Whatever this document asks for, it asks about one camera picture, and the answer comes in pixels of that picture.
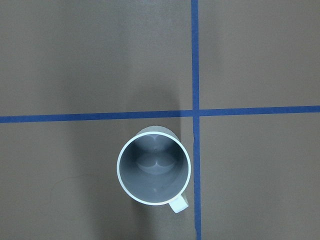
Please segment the white mug with handle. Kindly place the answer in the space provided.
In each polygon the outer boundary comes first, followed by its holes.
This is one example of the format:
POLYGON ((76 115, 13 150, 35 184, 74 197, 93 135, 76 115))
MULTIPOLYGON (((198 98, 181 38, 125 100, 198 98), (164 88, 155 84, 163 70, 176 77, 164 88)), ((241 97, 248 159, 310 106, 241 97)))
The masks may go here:
POLYGON ((189 207, 185 190, 191 177, 190 156, 170 129, 152 125, 122 147, 116 165, 118 181, 135 201, 168 204, 174 213, 189 207))

